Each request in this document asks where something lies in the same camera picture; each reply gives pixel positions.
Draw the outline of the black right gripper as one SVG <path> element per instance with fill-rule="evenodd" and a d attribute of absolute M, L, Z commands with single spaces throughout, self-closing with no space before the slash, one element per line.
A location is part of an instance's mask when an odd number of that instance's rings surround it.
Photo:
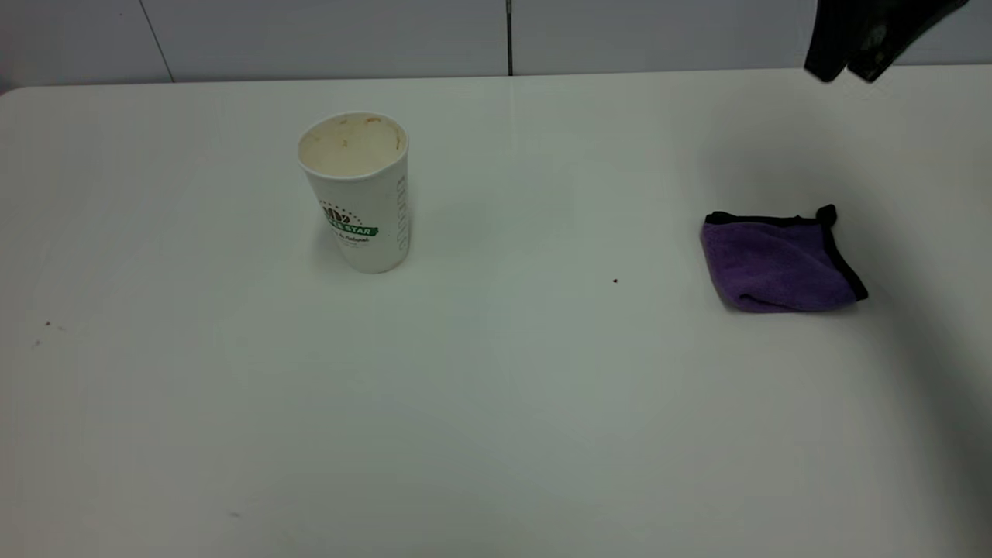
<path fill-rule="evenodd" d="M 849 73 L 872 84 L 921 34 L 966 4 L 966 1 L 818 1 L 815 31 L 805 54 L 804 70 L 822 84 L 830 84 L 847 66 Z M 886 26 L 887 34 L 867 35 L 879 25 Z"/>

